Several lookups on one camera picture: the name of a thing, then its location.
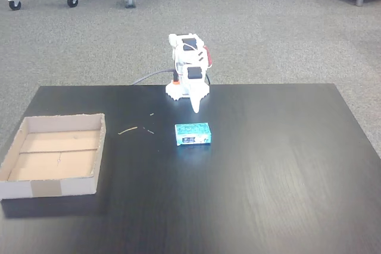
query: debris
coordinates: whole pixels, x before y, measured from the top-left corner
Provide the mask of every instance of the debris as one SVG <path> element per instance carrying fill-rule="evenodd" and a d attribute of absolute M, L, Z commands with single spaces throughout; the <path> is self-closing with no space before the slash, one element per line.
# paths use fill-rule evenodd
<path fill-rule="evenodd" d="M 137 129 L 137 126 L 136 126 L 136 127 L 129 128 L 129 129 L 126 129 L 125 131 L 122 131 L 122 132 L 120 132 L 120 133 L 118 133 L 118 134 L 119 134 L 119 135 L 122 135 L 124 132 L 130 131 L 130 130 L 134 130 L 134 129 Z"/>

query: blue box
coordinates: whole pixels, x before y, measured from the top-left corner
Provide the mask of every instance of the blue box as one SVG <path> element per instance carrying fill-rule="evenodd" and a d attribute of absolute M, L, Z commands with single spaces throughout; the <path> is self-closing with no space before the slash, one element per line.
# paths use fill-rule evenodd
<path fill-rule="evenodd" d="M 212 142 L 212 133 L 208 123 L 176 124 L 174 130 L 178 146 Z"/>

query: gray carpet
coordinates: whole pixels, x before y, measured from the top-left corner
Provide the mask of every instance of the gray carpet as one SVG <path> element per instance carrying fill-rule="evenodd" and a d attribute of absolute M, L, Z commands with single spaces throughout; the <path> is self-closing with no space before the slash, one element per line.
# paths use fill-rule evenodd
<path fill-rule="evenodd" d="M 2 0 L 0 147 L 38 86 L 129 84 L 172 67 L 168 34 L 196 32 L 212 83 L 335 83 L 381 154 L 381 0 L 354 1 Z"/>

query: cardboard box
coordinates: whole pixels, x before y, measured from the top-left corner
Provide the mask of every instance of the cardboard box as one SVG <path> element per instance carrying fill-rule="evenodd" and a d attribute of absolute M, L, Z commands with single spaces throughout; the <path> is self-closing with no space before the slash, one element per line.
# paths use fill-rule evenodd
<path fill-rule="evenodd" d="M 0 200 L 96 192 L 105 115 L 26 117 L 0 168 Z"/>

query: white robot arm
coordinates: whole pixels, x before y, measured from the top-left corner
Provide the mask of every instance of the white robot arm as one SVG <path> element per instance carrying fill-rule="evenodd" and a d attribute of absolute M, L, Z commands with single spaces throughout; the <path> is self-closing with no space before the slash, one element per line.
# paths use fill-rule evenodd
<path fill-rule="evenodd" d="M 205 82 L 205 75 L 211 67 L 208 49 L 196 34 L 170 34 L 169 43 L 179 78 L 168 84 L 165 92 L 175 101 L 189 98 L 193 110 L 198 113 L 201 99 L 210 91 Z"/>

